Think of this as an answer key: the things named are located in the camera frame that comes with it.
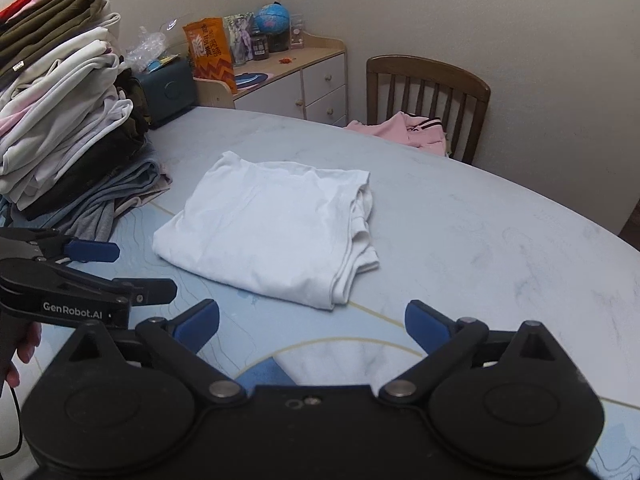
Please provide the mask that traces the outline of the person's left hand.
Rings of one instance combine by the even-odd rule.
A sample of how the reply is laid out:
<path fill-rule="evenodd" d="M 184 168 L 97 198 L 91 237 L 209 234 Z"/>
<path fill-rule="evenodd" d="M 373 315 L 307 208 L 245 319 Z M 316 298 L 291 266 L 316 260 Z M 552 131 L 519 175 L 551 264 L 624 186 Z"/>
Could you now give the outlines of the person's left hand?
<path fill-rule="evenodd" d="M 23 364 L 28 364 L 34 356 L 36 349 L 42 341 L 42 326 L 40 323 L 32 323 L 29 325 L 26 336 L 18 344 L 15 354 Z M 11 388 L 17 388 L 20 385 L 21 376 L 13 362 L 10 362 L 8 371 L 6 372 L 6 384 Z"/>

